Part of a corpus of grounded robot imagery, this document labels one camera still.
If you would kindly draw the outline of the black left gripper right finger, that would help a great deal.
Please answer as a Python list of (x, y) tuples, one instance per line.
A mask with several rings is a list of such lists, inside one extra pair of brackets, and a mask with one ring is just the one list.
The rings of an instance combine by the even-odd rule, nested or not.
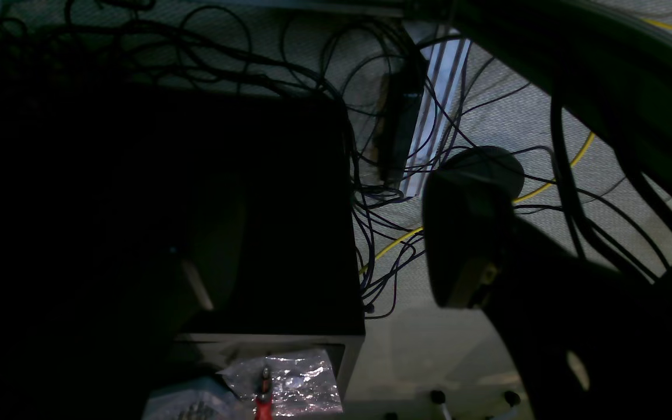
[(515, 215), (494, 146), (432, 173), (422, 218), (438, 306), (482, 309), (536, 419), (672, 419), (672, 267), (654, 284), (581, 260)]

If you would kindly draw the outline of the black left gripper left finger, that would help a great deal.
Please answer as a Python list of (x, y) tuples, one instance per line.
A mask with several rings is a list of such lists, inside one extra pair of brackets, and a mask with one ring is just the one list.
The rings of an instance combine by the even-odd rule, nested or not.
[(0, 171), (0, 419), (139, 417), (227, 308), (245, 215), (238, 174)]

